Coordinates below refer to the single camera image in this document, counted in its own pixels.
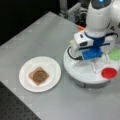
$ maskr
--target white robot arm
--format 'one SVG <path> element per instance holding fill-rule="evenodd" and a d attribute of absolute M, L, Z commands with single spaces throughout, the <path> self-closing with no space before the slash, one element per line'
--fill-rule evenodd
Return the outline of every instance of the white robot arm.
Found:
<path fill-rule="evenodd" d="M 120 0 L 91 0 L 86 28 L 74 34 L 68 54 L 75 60 L 89 60 L 107 54 L 115 47 L 116 34 L 108 34 L 111 22 L 120 27 Z"/>

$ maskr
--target white plate with food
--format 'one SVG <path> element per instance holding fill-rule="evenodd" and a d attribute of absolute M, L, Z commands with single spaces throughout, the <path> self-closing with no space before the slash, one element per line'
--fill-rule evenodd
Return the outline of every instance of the white plate with food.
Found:
<path fill-rule="evenodd" d="M 49 57 L 36 57 L 26 62 L 20 70 L 21 85 L 31 92 L 44 92 L 60 80 L 61 68 Z"/>

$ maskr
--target brown food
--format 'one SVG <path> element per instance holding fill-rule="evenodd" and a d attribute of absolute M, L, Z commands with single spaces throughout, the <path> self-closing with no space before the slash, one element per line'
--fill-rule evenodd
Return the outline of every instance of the brown food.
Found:
<path fill-rule="evenodd" d="M 36 85 L 40 85 L 49 77 L 49 75 L 41 67 L 39 67 L 32 73 L 30 73 L 29 77 L 33 80 L 33 82 Z"/>

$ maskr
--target green lid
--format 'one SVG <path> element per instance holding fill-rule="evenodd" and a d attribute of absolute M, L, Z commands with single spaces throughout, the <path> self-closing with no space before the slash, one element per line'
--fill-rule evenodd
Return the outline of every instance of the green lid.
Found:
<path fill-rule="evenodd" d="M 110 60 L 118 61 L 120 60 L 120 49 L 115 48 L 109 52 Z"/>

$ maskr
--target gray table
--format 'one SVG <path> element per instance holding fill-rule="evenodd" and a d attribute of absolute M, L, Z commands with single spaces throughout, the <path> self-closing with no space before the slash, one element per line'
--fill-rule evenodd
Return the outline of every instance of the gray table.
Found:
<path fill-rule="evenodd" d="M 119 120 L 120 80 L 98 90 L 78 87 L 63 67 L 63 54 L 77 26 L 49 12 L 0 47 L 0 80 L 42 120 Z M 61 66 L 56 87 L 31 93 L 19 83 L 19 70 L 29 59 L 52 57 Z"/>

